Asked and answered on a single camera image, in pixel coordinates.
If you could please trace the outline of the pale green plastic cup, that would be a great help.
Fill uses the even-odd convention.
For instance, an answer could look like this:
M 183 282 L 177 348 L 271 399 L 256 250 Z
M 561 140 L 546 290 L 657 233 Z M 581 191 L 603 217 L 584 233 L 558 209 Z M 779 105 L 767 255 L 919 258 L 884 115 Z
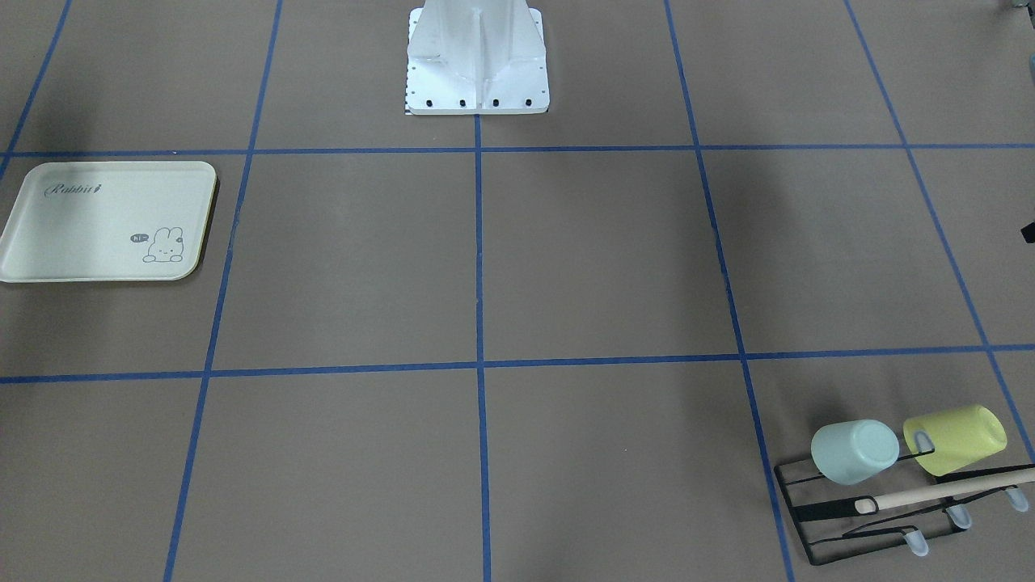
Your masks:
M 857 485 L 898 460 L 898 438 L 887 424 L 854 420 L 828 424 L 814 433 L 810 457 L 825 479 Z

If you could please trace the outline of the yellow plastic cup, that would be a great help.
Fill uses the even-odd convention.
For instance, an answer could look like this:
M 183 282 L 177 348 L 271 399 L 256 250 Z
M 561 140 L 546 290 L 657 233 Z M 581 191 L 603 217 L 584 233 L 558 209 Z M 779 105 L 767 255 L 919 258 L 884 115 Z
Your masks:
M 1005 450 L 1007 434 L 990 409 L 973 404 L 903 421 L 910 453 L 936 478 Z

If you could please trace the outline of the cream rabbit print tray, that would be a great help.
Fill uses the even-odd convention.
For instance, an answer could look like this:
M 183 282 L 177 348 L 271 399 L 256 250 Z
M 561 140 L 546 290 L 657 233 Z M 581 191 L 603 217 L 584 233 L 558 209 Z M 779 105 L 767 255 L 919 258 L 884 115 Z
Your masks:
M 2 233 L 8 284 L 174 281 L 199 263 L 217 191 L 202 161 L 46 162 Z

